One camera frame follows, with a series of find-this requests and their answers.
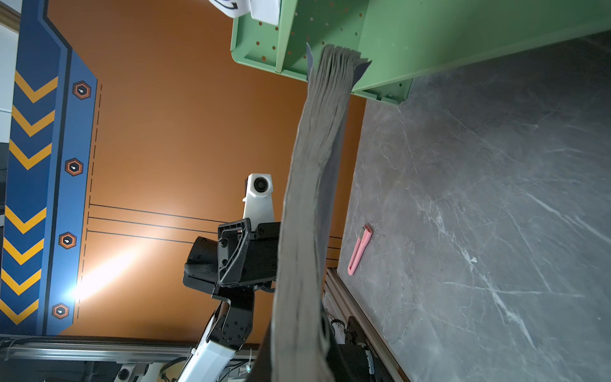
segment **orange wall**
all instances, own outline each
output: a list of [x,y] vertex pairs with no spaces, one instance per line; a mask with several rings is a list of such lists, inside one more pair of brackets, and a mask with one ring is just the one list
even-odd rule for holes
[[[112,207],[234,221],[242,217],[244,179],[265,172],[279,220],[306,84],[232,61],[232,20],[207,0],[51,0],[49,18],[99,81],[79,271],[86,278],[121,256],[129,264],[77,302],[64,334],[198,340],[218,302],[182,285],[191,245],[181,241],[214,238],[198,231],[214,232],[218,223]],[[364,108],[365,100],[352,98],[336,237]],[[336,249],[327,255],[338,256]],[[256,299],[251,343],[265,334],[273,296]]]

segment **cable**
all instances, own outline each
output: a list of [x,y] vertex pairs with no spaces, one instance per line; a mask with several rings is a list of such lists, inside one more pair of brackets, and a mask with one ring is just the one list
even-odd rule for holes
[[163,366],[161,367],[161,369],[159,369],[159,377],[160,377],[162,380],[164,380],[165,382],[170,382],[170,380],[167,378],[167,375],[166,375],[166,370],[167,370],[169,367],[172,367],[172,366],[174,366],[175,364],[177,364],[177,363],[179,363],[179,362],[182,362],[182,361],[186,361],[186,360],[187,360],[187,357],[178,357],[177,359],[174,359],[173,361],[168,362],[167,364],[163,365]]
[[262,290],[263,292],[267,292],[267,293],[274,293],[276,291],[276,288],[272,288],[271,287],[271,282],[261,282],[259,284],[257,284],[257,288],[259,288],[259,290]]
[[229,373],[231,373],[232,371],[234,371],[235,369],[239,368],[240,366],[243,366],[245,363],[247,363],[248,361],[243,361],[237,365],[234,365],[231,369],[229,369],[229,371],[227,373],[225,373],[225,375],[223,375],[223,377],[221,379],[219,379],[219,381],[222,381],[225,379],[225,377],[227,377],[227,375],[229,375]]

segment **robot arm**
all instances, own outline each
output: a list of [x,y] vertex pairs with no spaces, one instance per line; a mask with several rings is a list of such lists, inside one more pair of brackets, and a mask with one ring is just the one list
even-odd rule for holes
[[276,279],[280,223],[274,222],[269,174],[246,180],[244,216],[221,224],[218,241],[198,237],[185,264],[183,283],[221,301],[178,382],[215,382],[252,329],[254,292]]

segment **metal frame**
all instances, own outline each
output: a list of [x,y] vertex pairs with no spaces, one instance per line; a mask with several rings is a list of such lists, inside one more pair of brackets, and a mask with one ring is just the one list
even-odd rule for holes
[[[109,345],[96,343],[28,342],[0,350],[0,358],[55,359],[61,361],[169,362],[190,357],[191,347],[155,345]],[[234,359],[249,359],[251,350],[238,351]],[[257,350],[252,350],[252,359]]]
[[21,14],[0,1],[0,25],[9,28],[15,33],[19,33]]
[[390,375],[395,382],[409,382],[407,375],[403,372],[394,354],[386,341],[375,330],[365,312],[363,312],[356,303],[342,280],[337,274],[335,268],[327,268],[327,275],[324,281],[324,291],[333,298],[337,308],[342,313],[344,320],[353,316],[359,323],[360,327],[365,332],[367,339],[371,343],[373,349],[388,369]]

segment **white object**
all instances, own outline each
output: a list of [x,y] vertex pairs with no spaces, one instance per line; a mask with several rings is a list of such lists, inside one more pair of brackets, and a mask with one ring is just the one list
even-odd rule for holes
[[278,25],[280,0],[210,0],[221,12],[231,18],[244,16],[248,12],[255,20]]
[[278,25],[280,0],[251,0],[251,16],[255,20]]
[[[258,182],[263,179],[267,183],[264,191],[257,186]],[[274,191],[274,185],[271,182],[269,174],[251,174],[246,180],[246,196],[244,202],[243,219],[251,219],[251,229],[253,232],[257,229],[260,223],[273,223],[274,205],[271,200],[271,193]]]
[[[9,4],[21,9],[20,4]],[[9,143],[19,35],[0,25],[0,142]]]
[[199,342],[195,353],[185,364],[183,372],[177,382],[214,382],[225,369],[229,361],[235,355],[235,351],[218,343],[208,341],[206,337],[212,330],[216,317],[213,315],[208,322],[202,340]]

